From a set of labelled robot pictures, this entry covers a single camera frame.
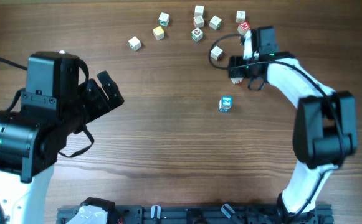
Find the red A wooden block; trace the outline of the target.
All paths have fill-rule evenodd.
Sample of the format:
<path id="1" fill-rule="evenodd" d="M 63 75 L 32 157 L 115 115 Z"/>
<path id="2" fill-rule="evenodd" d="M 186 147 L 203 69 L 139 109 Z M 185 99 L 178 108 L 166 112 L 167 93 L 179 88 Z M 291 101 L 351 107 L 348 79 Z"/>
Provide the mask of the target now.
<path id="1" fill-rule="evenodd" d="M 240 85 L 243 81 L 243 78 L 231 78 L 231 82 L 233 85 Z"/>

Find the blue bottom tower block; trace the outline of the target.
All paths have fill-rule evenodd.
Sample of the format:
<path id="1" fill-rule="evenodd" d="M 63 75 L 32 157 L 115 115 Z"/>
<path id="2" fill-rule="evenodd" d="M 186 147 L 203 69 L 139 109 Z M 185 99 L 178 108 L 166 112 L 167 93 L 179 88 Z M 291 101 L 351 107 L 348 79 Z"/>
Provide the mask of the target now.
<path id="1" fill-rule="evenodd" d="M 229 112 L 232 102 L 229 100 L 219 100 L 219 111 Z"/>

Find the blue letter wooden block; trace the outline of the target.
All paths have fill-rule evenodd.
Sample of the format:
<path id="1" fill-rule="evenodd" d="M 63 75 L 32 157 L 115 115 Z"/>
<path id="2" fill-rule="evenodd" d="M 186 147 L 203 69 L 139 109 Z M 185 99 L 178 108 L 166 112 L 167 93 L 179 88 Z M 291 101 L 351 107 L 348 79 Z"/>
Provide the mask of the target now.
<path id="1" fill-rule="evenodd" d="M 232 97 L 231 96 L 222 96 L 219 106 L 220 106 L 220 109 L 229 110 L 232 106 Z"/>

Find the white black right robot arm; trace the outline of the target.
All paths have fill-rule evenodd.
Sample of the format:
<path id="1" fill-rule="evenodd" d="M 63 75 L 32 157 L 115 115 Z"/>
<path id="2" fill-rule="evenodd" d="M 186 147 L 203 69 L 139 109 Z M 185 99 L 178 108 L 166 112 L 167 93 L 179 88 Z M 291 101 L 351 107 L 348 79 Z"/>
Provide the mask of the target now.
<path id="1" fill-rule="evenodd" d="M 261 79 L 280 90 L 296 107 L 293 151 L 297 163 L 278 207 L 283 223 L 312 217 L 315 202 L 327 179 L 358 148 L 355 98 L 335 91 L 302 68 L 290 52 L 281 52 L 272 26 L 240 36 L 244 53 L 231 56 L 230 78 Z"/>

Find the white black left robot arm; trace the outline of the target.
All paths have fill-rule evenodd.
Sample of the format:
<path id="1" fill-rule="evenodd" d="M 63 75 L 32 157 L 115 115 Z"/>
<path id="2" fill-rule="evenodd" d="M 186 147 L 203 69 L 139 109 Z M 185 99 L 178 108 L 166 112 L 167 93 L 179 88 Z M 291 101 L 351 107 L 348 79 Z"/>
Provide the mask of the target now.
<path id="1" fill-rule="evenodd" d="M 107 72 L 88 75 L 86 63 L 65 52 L 36 52 L 25 66 L 26 85 L 0 110 L 0 223 L 42 223 L 57 158 L 70 134 L 121 106 Z"/>

